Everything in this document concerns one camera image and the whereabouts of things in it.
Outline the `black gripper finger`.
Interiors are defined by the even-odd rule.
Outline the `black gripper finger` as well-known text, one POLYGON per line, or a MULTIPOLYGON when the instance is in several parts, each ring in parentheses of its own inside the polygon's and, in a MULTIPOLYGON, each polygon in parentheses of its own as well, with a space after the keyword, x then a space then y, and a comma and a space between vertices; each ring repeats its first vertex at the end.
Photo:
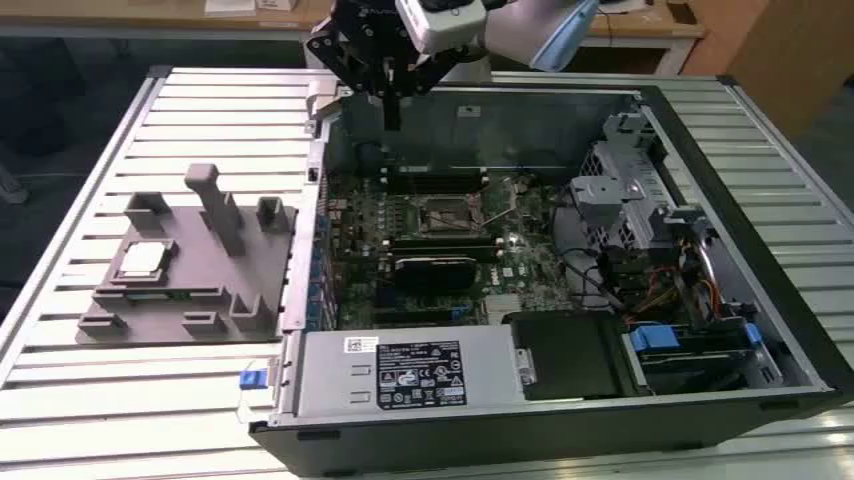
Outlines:
POLYGON ((462 48, 439 52, 419 60, 409 55, 394 60, 393 75, 393 129, 402 126, 402 102, 405 98, 425 95, 462 61, 462 48))
POLYGON ((385 129, 394 130, 393 83, 381 39, 381 30, 367 21, 325 20, 313 30, 306 46, 351 90, 377 99, 385 129))

